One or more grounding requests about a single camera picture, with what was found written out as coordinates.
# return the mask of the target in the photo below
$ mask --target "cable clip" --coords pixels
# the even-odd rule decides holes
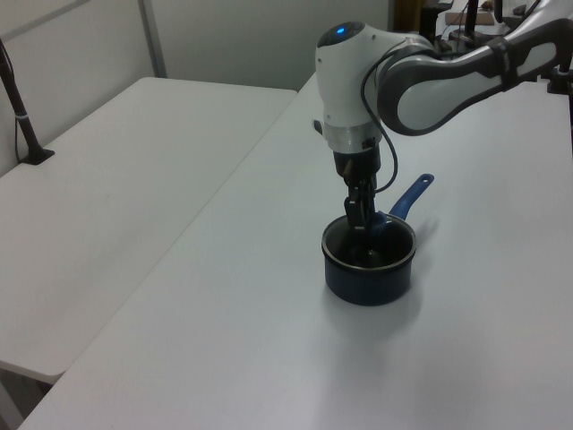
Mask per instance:
[[[517,77],[517,67],[515,50],[505,38],[496,38],[489,42],[487,46],[493,51],[495,62],[501,78],[501,89],[511,90],[519,85]]]

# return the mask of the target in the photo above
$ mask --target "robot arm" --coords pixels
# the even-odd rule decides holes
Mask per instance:
[[[406,135],[429,133],[491,95],[567,65],[573,53],[573,3],[541,0],[508,37],[456,60],[436,59],[414,34],[389,33],[346,22],[316,49],[316,76],[324,104],[323,137],[348,185],[348,221],[368,228],[374,212],[381,131],[361,98],[363,79],[385,54],[395,54],[365,81],[364,96],[384,124]]]
[[[378,87],[382,121],[406,135],[432,132],[468,106],[571,62],[573,3],[544,0],[513,33],[453,61],[409,57]]]

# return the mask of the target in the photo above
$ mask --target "black cable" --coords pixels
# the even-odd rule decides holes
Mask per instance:
[[[18,160],[18,164],[20,164],[20,154],[18,153],[18,118],[14,118],[14,151],[16,152],[16,160]]]
[[[384,136],[384,139],[386,139],[386,143],[388,144],[390,152],[392,153],[392,160],[394,162],[394,171],[392,172],[392,177],[390,178],[390,180],[388,181],[387,184],[385,184],[382,188],[377,189],[375,191],[375,193],[381,193],[382,191],[388,189],[394,183],[394,180],[396,179],[396,176],[398,175],[398,155],[396,153],[396,149],[394,148],[394,144],[392,143],[392,140],[390,139],[390,137],[386,133],[386,130],[384,130],[384,127],[382,127],[381,122],[378,120],[376,115],[374,115],[374,112],[372,112],[372,109],[368,105],[368,100],[366,99],[366,94],[365,94],[366,82],[368,81],[368,78],[370,78],[370,75],[372,74],[372,72],[374,70],[376,70],[376,68],[380,64],[382,64],[384,61],[386,61],[391,56],[394,56],[397,53],[397,51],[394,51],[393,49],[402,45],[404,42],[406,42],[405,39],[402,40],[401,42],[397,43],[393,47],[391,47],[388,51],[386,51],[386,54],[384,54],[381,59],[379,59],[376,63],[374,63],[372,65],[372,67],[370,69],[368,69],[368,72],[366,73],[366,75],[362,79],[362,85],[360,86],[360,98],[362,99],[362,103],[364,104],[364,107],[366,108],[368,115],[370,115],[371,120],[378,126],[378,129],[381,131],[382,136]]]
[[[454,20],[454,22],[456,22],[457,20],[459,20],[459,26],[458,26],[458,33],[462,30],[462,15],[464,14],[464,12],[466,11],[467,7],[469,6],[469,0],[467,0],[466,5],[464,6],[464,9],[462,9],[462,12],[459,13],[459,15],[456,17],[456,19]],[[446,28],[444,29],[444,31],[441,33],[440,39],[443,39],[444,34],[446,33],[446,30],[451,27],[450,25],[446,25]]]
[[[12,66],[12,61],[10,60],[10,56],[6,51],[6,47],[4,46],[4,43],[2,43],[2,40],[0,40],[0,47],[2,48],[2,55],[4,56],[6,63],[8,63],[8,66],[10,67],[10,73],[12,74],[12,77],[14,77],[14,68]],[[18,118],[16,117],[14,118],[14,152],[16,153],[16,160],[18,161],[18,164],[21,164],[20,154],[18,153]]]
[[[8,63],[8,66],[10,67],[10,73],[12,74],[12,77],[14,76],[14,68],[12,67],[12,61],[10,60],[10,56],[8,55],[8,52],[6,51],[6,47],[4,46],[4,43],[2,43],[2,40],[0,40],[0,47],[2,47],[2,55],[4,56],[4,58],[6,59],[6,62]]]

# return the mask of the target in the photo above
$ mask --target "white wall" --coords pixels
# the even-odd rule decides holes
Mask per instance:
[[[42,145],[141,77],[153,76],[136,0],[91,0],[4,44]],[[13,119],[0,85],[0,176],[16,165]],[[20,138],[22,156],[26,145]]]
[[[149,0],[167,76],[300,90],[324,31],[346,21],[380,29],[389,0]]]

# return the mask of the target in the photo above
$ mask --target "black stand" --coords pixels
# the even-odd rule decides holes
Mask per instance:
[[[16,81],[14,79],[13,70],[8,64],[8,59],[6,58],[4,44],[0,40],[0,78],[4,83],[6,92],[8,93],[8,98],[12,103],[12,108],[14,109],[14,114],[20,125],[21,132],[28,143],[28,157],[23,159],[21,162],[26,164],[31,164],[37,166],[46,159],[49,159],[54,155],[51,150],[45,150],[38,143],[34,129],[30,119],[28,118],[28,113],[24,107],[24,103],[21,100],[20,92],[16,86]]]
[[[482,34],[475,31],[475,22],[477,21],[477,9],[479,7],[479,0],[469,0],[467,2],[466,23],[464,30],[454,30],[449,34],[450,40],[463,41],[467,48],[482,47],[487,42],[495,39],[497,36],[489,34]]]
[[[549,79],[547,92],[569,96],[569,117],[571,123],[571,144],[573,145],[573,71],[569,70],[571,58],[568,62],[552,69],[549,73],[542,74],[543,78]]]

